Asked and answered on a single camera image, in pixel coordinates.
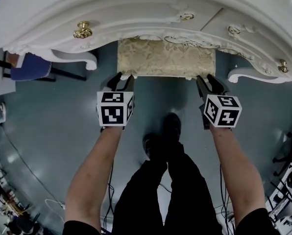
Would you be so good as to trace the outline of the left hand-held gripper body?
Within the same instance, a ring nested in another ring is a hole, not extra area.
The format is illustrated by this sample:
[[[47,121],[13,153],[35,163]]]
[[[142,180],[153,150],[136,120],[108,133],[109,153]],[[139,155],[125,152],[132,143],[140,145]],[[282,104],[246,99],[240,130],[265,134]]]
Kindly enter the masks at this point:
[[[101,127],[125,127],[133,114],[134,91],[109,91],[104,87],[97,92],[97,117]]]

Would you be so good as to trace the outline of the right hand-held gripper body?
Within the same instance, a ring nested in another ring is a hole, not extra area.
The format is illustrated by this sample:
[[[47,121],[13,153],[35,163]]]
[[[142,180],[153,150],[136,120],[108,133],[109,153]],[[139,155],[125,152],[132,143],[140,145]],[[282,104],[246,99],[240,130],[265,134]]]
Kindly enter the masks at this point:
[[[201,96],[203,104],[199,107],[202,113],[203,128],[210,126],[234,128],[242,112],[242,106],[236,96],[207,94]]]

